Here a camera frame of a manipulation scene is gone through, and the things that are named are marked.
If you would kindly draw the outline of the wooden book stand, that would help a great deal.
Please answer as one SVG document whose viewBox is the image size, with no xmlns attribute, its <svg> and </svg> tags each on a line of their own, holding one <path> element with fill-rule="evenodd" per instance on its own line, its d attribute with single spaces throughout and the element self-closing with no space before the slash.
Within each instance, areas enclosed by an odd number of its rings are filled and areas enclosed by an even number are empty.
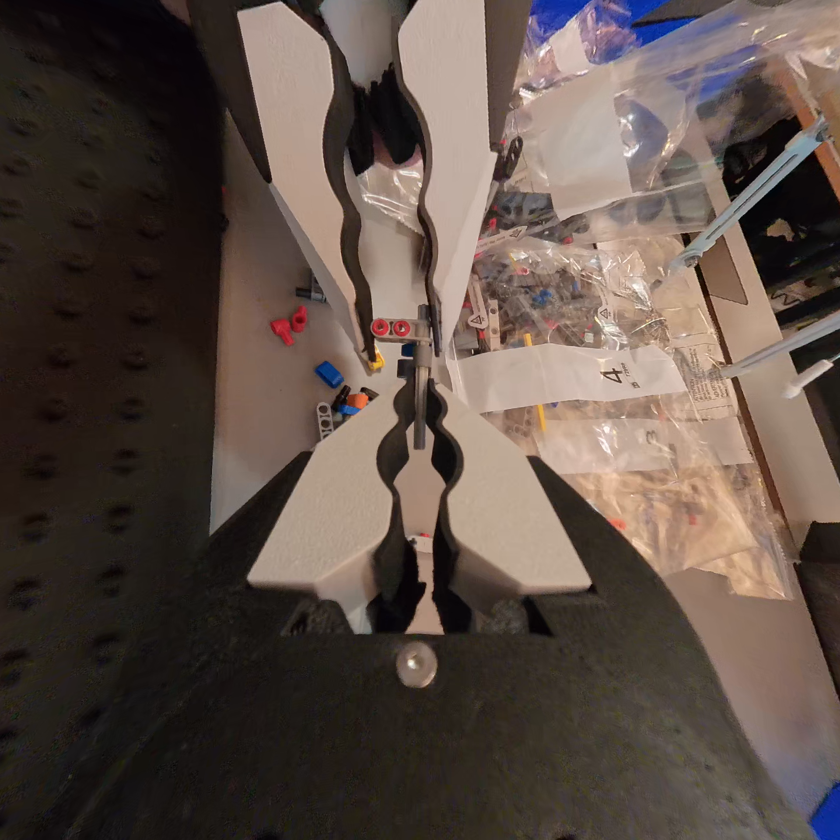
<svg viewBox="0 0 840 840">
<path fill-rule="evenodd" d="M 791 117 L 706 174 L 709 230 L 686 247 L 771 495 L 798 540 L 812 522 L 838 521 L 838 361 L 783 397 L 799 373 L 838 354 L 838 77 L 805 73 L 778 76 Z"/>
</svg>

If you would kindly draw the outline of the person's left hand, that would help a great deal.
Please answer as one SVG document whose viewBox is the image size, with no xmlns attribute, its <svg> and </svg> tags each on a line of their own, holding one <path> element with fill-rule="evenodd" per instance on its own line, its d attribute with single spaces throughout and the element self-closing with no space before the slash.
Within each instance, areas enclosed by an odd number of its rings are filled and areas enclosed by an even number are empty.
<svg viewBox="0 0 840 840">
<path fill-rule="evenodd" d="M 415 166 L 422 160 L 421 146 L 416 143 L 411 154 L 400 153 L 394 157 L 378 133 L 373 134 L 374 162 L 391 170 L 404 169 Z"/>
</svg>

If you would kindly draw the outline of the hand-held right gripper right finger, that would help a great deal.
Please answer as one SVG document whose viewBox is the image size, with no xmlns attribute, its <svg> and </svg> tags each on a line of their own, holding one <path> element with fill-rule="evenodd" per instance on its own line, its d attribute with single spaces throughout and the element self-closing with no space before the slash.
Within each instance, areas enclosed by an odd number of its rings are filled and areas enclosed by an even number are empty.
<svg viewBox="0 0 840 840">
<path fill-rule="evenodd" d="M 522 449 L 448 388 L 428 387 L 444 482 L 435 570 L 456 596 L 585 592 L 592 579 Z"/>
</svg>

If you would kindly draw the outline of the blue plastic bin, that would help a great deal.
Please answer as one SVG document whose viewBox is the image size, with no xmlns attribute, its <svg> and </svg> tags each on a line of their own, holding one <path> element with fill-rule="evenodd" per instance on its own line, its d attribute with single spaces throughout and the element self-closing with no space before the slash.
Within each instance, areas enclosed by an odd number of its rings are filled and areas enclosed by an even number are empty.
<svg viewBox="0 0 840 840">
<path fill-rule="evenodd" d="M 534 1 L 531 4 L 526 50 L 546 47 L 550 38 L 570 27 L 573 44 L 594 65 L 617 59 L 634 49 L 638 40 L 632 23 L 653 12 L 664 1 Z"/>
</svg>

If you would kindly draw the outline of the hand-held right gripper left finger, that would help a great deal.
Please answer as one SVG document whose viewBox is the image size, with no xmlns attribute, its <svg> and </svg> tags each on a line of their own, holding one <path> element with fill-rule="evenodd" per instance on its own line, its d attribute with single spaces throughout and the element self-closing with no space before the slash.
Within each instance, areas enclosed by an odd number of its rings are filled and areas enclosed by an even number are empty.
<svg viewBox="0 0 840 840">
<path fill-rule="evenodd" d="M 414 618 L 414 548 L 395 479 L 406 466 L 413 384 L 398 384 L 318 444 L 247 575 L 367 612 L 376 632 Z"/>
</svg>

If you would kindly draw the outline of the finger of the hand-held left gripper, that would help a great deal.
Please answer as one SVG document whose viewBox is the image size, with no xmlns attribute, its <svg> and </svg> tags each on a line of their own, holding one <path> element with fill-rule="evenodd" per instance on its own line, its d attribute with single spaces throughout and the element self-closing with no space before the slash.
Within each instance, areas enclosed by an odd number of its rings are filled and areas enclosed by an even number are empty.
<svg viewBox="0 0 840 840">
<path fill-rule="evenodd" d="M 418 218 L 429 238 L 434 340 L 459 319 L 496 155 L 490 148 L 487 28 L 481 1 L 419 1 L 396 35 L 399 86 L 423 138 Z"/>
<path fill-rule="evenodd" d="M 283 2 L 237 13 L 270 190 L 361 358 L 375 357 L 371 288 L 347 149 L 354 91 L 331 34 Z"/>
</svg>

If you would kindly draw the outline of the small opened clear bag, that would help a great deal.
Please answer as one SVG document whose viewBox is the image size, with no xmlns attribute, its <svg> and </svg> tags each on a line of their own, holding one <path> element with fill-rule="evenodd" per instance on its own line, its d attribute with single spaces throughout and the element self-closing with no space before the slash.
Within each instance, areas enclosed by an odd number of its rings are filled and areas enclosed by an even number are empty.
<svg viewBox="0 0 840 840">
<path fill-rule="evenodd" d="M 411 231 L 419 244 L 416 262 L 419 268 L 427 263 L 427 237 L 418 216 L 418 204 L 424 183 L 424 163 L 386 165 L 376 161 L 367 171 L 356 176 L 361 197 L 378 211 Z"/>
</svg>

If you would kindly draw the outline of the black dimpled mat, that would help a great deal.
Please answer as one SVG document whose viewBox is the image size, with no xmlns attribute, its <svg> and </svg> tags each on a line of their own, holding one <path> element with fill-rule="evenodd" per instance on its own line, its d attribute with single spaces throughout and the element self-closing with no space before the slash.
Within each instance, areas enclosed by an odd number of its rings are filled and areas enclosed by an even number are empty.
<svg viewBox="0 0 840 840">
<path fill-rule="evenodd" d="M 223 106 L 157 2 L 2 2 L 2 838 L 61 838 L 207 536 Z"/>
</svg>

